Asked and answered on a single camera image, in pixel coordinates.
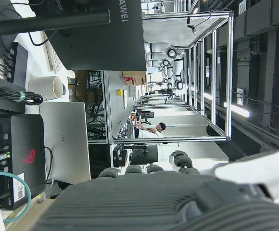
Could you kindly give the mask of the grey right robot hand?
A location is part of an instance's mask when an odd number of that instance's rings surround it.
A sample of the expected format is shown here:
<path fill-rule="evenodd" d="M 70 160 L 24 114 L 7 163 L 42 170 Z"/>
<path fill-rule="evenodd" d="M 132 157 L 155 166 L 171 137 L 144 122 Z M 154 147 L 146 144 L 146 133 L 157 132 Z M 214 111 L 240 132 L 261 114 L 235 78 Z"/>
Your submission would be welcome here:
<path fill-rule="evenodd" d="M 279 231 L 279 151 L 208 173 L 99 177 L 64 190 L 35 231 Z"/>

